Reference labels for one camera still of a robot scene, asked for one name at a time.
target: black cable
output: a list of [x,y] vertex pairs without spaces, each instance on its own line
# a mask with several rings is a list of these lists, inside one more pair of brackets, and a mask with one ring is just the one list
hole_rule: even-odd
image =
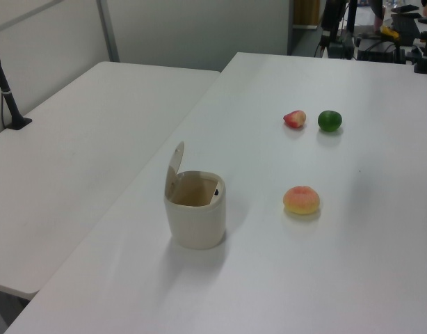
[[377,47],[379,44],[382,44],[383,42],[385,42],[385,41],[384,40],[380,40],[379,42],[374,43],[368,49],[366,49],[365,52],[371,51],[374,47]]
[[319,47],[320,47],[320,43],[317,44],[316,51],[314,52],[314,58],[316,58],[317,50],[319,49]]
[[1,104],[0,116],[2,118],[2,126],[3,126],[4,129],[6,129],[5,121],[3,120],[3,94],[0,94],[0,96],[1,96],[1,100],[0,100],[0,104]]
[[388,49],[389,49],[390,47],[393,47],[393,46],[394,46],[394,44],[389,45],[389,46],[385,49],[384,53],[387,53]]
[[341,29],[340,29],[340,35],[341,35],[341,33],[343,33],[343,31],[344,31],[344,22],[345,21],[348,21],[348,20],[345,20],[345,14],[346,14],[346,11],[348,10],[348,7],[349,7],[350,5],[348,4],[348,5],[346,5],[346,8],[345,8],[345,11],[344,11],[344,16],[342,17],[342,19],[341,19]]

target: red fruit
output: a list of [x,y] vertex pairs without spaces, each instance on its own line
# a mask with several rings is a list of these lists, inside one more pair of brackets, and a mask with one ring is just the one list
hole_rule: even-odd
[[305,124],[306,113],[301,110],[293,111],[283,117],[284,122],[288,127],[298,128]]

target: toy fruit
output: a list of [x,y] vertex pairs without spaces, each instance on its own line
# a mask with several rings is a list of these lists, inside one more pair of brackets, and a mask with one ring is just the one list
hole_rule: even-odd
[[325,132],[336,131],[341,125],[341,115],[336,111],[326,110],[319,115],[318,123]]
[[297,129],[305,124],[306,113],[301,110],[293,111],[283,117],[284,122],[287,126]]
[[283,196],[284,207],[294,214],[312,214],[319,208],[319,195],[308,186],[295,186]]

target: open lid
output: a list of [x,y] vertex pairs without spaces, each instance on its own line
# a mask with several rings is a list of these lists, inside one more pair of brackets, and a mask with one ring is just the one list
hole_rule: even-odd
[[166,178],[166,187],[164,189],[164,195],[167,199],[172,193],[172,187],[175,185],[177,180],[177,174],[179,170],[179,166],[181,165],[181,160],[183,159],[184,153],[184,142],[179,143],[175,152],[172,155],[172,158],[169,162],[169,168],[167,170],[167,178]]

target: yellow object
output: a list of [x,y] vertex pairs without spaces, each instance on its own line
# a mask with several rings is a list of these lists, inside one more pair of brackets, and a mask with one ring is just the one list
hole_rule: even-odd
[[380,27],[380,33],[393,37],[395,40],[398,40],[400,38],[400,35],[397,31],[394,31],[393,29],[388,28],[387,26],[384,26],[384,25]]

